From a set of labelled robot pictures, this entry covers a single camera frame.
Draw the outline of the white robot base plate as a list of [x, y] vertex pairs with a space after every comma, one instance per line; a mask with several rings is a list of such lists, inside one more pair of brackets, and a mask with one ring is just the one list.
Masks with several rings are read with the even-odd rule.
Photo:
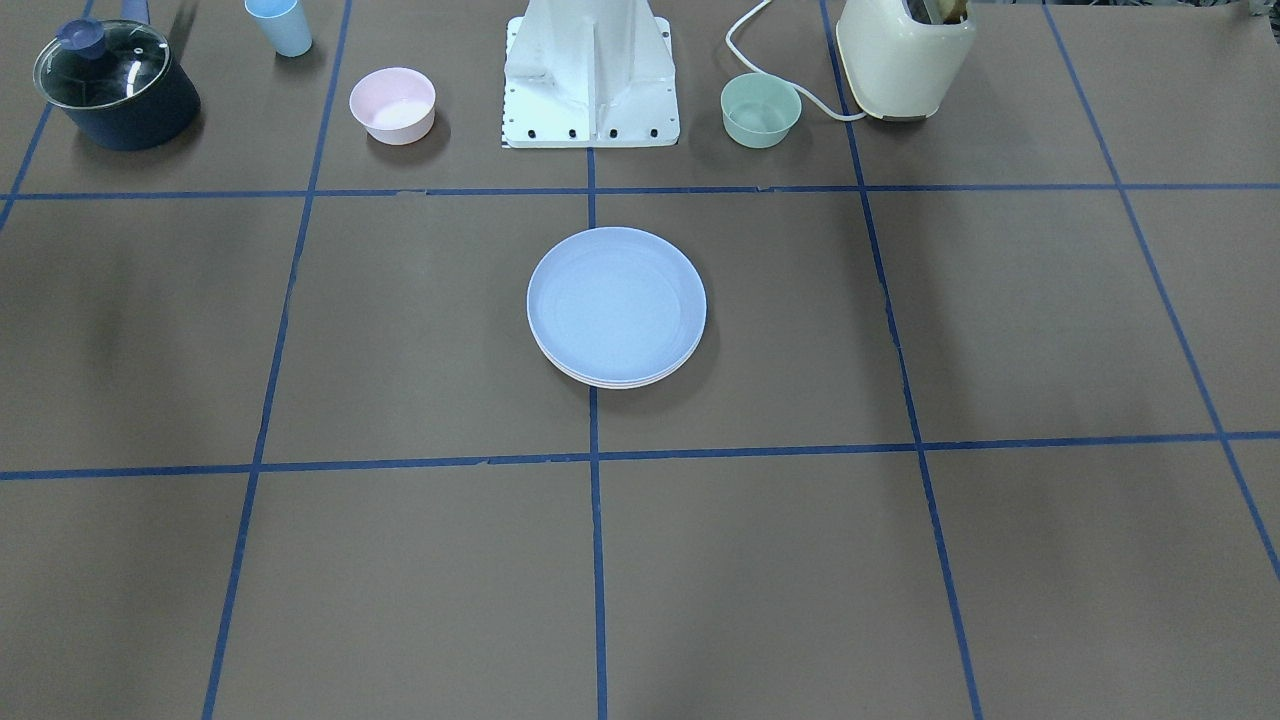
[[530, 1], [506, 27], [503, 100], [508, 149], [673, 146], [669, 22], [648, 1]]

